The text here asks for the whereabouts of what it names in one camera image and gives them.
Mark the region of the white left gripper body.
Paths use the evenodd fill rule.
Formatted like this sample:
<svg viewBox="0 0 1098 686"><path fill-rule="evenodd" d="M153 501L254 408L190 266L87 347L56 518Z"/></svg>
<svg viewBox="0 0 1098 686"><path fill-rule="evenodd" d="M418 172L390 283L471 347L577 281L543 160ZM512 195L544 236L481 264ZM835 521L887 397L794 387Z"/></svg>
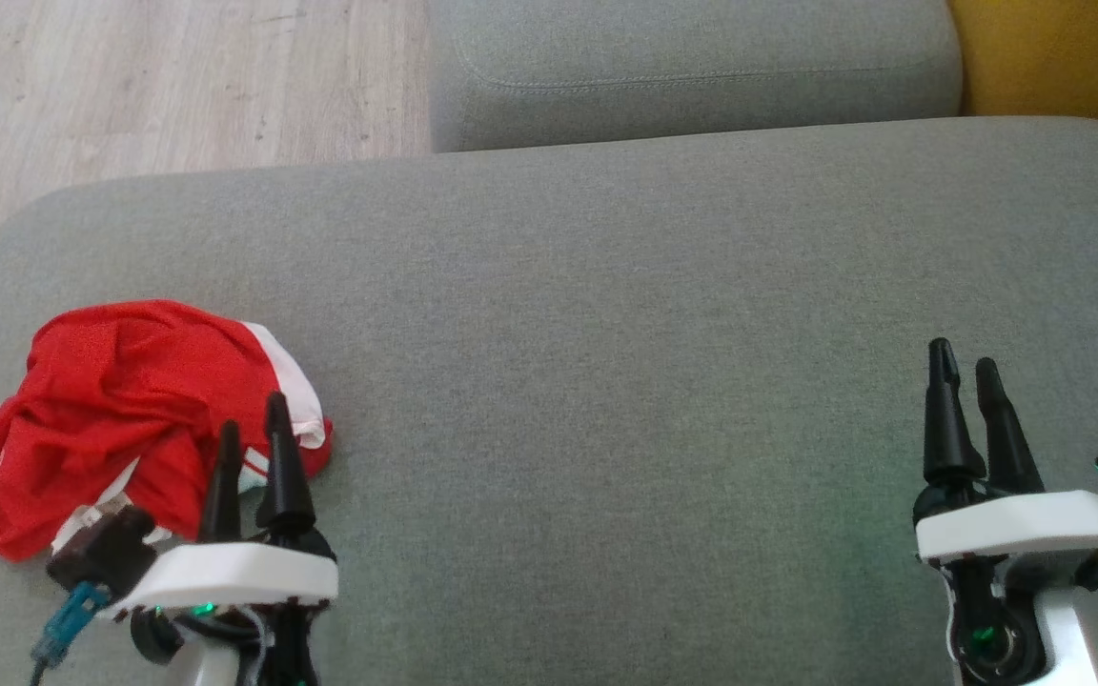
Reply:
<svg viewBox="0 0 1098 686"><path fill-rule="evenodd" d="M338 598L330 556L253 541L180 544L116 603L166 685L320 685L311 625Z"/></svg>

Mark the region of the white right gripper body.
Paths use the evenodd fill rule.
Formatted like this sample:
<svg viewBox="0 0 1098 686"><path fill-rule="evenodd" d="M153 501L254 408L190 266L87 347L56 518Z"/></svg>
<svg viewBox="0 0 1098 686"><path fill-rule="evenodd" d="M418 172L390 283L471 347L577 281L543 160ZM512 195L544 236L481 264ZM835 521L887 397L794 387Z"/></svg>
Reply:
<svg viewBox="0 0 1098 686"><path fill-rule="evenodd" d="M925 517L955 685L1098 685L1098 494L1018 494Z"/></svg>

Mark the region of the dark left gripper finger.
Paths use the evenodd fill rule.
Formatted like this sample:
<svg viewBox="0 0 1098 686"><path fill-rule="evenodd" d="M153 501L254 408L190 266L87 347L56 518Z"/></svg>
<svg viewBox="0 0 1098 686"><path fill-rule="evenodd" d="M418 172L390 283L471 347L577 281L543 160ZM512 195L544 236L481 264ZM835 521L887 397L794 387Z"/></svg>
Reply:
<svg viewBox="0 0 1098 686"><path fill-rule="evenodd" d="M270 459L256 526L271 539L296 539L314 528L316 509L283 393L267 400L265 431Z"/></svg>
<svg viewBox="0 0 1098 686"><path fill-rule="evenodd" d="M219 452L208 483L200 521L201 542L240 541L238 481L243 446L236 421L225 421L219 430Z"/></svg>

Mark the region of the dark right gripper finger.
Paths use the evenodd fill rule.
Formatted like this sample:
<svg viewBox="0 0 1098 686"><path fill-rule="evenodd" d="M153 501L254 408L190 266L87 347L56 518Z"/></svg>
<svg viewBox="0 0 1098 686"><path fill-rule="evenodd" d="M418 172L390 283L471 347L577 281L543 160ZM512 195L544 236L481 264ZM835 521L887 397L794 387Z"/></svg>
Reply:
<svg viewBox="0 0 1098 686"><path fill-rule="evenodd" d="M987 431L988 487L999 494L1042 494L1045 483L1004 391L998 366L990 357L981 357L975 373L977 404Z"/></svg>
<svg viewBox="0 0 1098 686"><path fill-rule="evenodd" d="M925 481L940 485L950 479L987 476L984 458L973 447L959 390L962 376L949 339L928 344L928 386L925 400Z"/></svg>

